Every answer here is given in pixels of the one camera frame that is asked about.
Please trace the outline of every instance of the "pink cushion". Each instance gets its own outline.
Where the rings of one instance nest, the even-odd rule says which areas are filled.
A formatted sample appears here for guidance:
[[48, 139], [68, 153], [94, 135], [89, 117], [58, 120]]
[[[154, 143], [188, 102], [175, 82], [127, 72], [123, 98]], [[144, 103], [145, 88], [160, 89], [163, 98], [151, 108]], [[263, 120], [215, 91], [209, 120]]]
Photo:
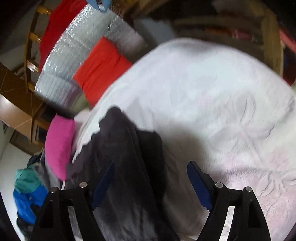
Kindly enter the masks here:
[[70, 162], [74, 127], [74, 120], [56, 115], [46, 135], [46, 162], [53, 173], [63, 181], [66, 180], [65, 165]]

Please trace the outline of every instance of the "metal screw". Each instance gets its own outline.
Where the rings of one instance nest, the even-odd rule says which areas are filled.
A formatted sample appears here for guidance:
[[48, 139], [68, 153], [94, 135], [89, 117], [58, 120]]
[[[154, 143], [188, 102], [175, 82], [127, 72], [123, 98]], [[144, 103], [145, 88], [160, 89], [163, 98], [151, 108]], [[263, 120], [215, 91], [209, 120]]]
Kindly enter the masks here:
[[52, 187], [52, 188], [50, 189], [50, 192], [51, 192], [51, 193], [55, 193], [56, 191], [58, 191], [58, 188], [57, 188], [57, 187]]
[[217, 188], [222, 188], [222, 187], [223, 187], [223, 184], [222, 184], [222, 183], [215, 183], [215, 186], [216, 186]]
[[253, 189], [252, 189], [251, 187], [246, 187], [246, 191], [247, 191], [247, 192], [252, 192]]
[[81, 187], [81, 188], [85, 188], [85, 187], [87, 187], [87, 182], [81, 182], [81, 183], [79, 184], [79, 187]]

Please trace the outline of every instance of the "white bed sheet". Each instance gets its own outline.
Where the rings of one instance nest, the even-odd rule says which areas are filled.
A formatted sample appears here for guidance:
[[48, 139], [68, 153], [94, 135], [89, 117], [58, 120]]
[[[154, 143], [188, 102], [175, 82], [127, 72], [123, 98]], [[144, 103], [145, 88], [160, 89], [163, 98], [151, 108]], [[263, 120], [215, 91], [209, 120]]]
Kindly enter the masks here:
[[[271, 240], [284, 240], [296, 222], [295, 93], [267, 66], [226, 46], [165, 43], [107, 89], [76, 136], [73, 161], [114, 105], [161, 136], [164, 203], [182, 240], [196, 240], [208, 216], [186, 175], [191, 160], [228, 188], [251, 186]], [[230, 208], [220, 240], [232, 215]]]

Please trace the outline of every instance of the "red cloth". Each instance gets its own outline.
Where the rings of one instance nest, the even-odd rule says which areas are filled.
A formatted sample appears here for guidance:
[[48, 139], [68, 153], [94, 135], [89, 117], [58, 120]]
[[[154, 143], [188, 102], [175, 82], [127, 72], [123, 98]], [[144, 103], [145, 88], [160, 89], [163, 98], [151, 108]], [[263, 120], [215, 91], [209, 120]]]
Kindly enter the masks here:
[[105, 90], [131, 65], [110, 41], [102, 37], [76, 71], [74, 80], [93, 107]]
[[49, 23], [39, 45], [40, 64], [43, 67], [48, 55], [62, 33], [86, 5], [85, 0], [62, 0], [49, 16]]

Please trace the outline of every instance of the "teal cloth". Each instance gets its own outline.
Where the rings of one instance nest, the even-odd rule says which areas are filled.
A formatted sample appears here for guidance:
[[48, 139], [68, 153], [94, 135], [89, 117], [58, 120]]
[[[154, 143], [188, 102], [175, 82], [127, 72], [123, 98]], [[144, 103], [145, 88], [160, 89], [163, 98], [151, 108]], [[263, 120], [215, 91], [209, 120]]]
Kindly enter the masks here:
[[19, 193], [32, 193], [42, 185], [33, 167], [38, 163], [32, 164], [25, 169], [17, 170], [15, 174], [15, 190]]

